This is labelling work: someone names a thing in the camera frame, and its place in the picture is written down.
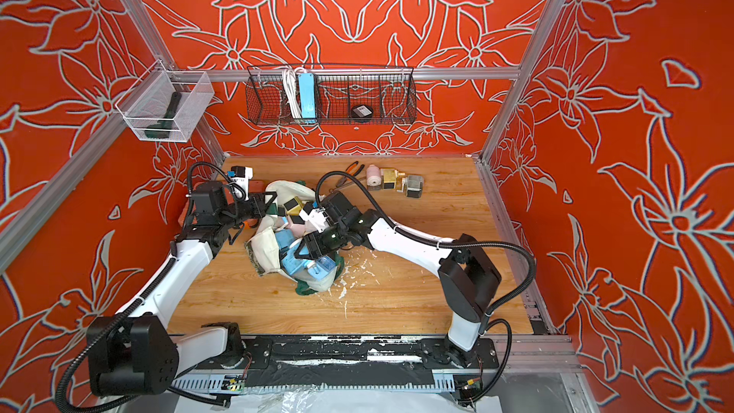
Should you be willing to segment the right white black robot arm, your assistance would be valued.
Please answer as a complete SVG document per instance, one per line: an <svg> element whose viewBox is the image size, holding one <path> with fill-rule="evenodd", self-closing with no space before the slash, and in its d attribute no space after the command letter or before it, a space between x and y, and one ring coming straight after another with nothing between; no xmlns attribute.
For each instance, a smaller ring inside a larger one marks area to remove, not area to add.
<svg viewBox="0 0 734 413"><path fill-rule="evenodd" d="M317 260L353 245L399 256L432 273L452 312L448 348L461 354L474 349L502 282L475 238L463 234L450 240L407 229L375 208L359 210L339 191L306 203L300 217L315 230L301 239L294 252L298 259Z"/></svg>

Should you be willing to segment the pink pencil sharpener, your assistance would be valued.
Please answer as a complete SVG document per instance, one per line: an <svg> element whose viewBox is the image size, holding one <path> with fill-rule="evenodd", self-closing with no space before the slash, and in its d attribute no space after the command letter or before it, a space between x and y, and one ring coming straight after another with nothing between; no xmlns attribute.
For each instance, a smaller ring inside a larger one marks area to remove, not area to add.
<svg viewBox="0 0 734 413"><path fill-rule="evenodd" d="M365 170L365 179L369 189L382 187L382 170L376 164L369 164Z"/></svg>

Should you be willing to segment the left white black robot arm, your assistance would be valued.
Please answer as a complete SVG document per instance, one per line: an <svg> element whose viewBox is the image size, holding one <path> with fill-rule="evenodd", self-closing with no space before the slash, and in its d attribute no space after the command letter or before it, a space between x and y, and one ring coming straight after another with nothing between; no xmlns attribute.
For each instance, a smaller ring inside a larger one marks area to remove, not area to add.
<svg viewBox="0 0 734 413"><path fill-rule="evenodd" d="M199 273L234 242L231 231L263 218L275 201L273 191L248 193L222 181L193 189L185 225L160 269L114 317L96 319L87 331L94 395L158 395L203 361L243 361L245 347L233 322L208 324L183 337L170 336L167 327Z"/></svg>

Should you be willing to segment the cream tote bag green handles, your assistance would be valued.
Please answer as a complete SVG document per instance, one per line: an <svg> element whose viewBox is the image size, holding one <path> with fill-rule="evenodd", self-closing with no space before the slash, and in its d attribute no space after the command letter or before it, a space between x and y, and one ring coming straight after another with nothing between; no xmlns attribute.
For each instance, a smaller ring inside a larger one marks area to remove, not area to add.
<svg viewBox="0 0 734 413"><path fill-rule="evenodd" d="M308 246L309 235L321 235L329 227L315 191L290 181L274 181L266 191L273 192L275 200L245 244L256 273L287 277L300 296L328 291L343 273L344 259L337 252Z"/></svg>

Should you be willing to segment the yellow pencil sharpener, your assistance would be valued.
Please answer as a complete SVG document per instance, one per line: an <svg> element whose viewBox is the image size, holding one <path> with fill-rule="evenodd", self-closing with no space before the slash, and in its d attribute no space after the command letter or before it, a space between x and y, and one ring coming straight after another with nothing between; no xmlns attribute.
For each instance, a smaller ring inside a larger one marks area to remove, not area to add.
<svg viewBox="0 0 734 413"><path fill-rule="evenodd" d="M380 170L382 174L382 188L385 190L395 190L403 192L403 181L406 174L393 167L383 167Z"/></svg>

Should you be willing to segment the grey clear pencil sharpener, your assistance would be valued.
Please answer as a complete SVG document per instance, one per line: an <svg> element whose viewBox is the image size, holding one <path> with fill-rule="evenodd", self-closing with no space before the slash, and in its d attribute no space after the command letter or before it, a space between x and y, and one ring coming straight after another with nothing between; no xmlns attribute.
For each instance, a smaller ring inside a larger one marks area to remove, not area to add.
<svg viewBox="0 0 734 413"><path fill-rule="evenodd" d="M424 177L408 175L403 179L403 193L408 198L420 199L424 192Z"/></svg>

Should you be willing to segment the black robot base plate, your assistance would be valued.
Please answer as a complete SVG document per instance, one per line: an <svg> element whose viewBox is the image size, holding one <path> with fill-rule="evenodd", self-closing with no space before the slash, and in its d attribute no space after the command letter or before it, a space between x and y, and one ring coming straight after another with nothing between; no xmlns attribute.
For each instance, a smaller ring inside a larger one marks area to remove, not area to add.
<svg viewBox="0 0 734 413"><path fill-rule="evenodd" d="M206 394L298 388L450 393L499 366L491 340L464 354L442 336L246 336L233 365L205 361L180 386Z"/></svg>

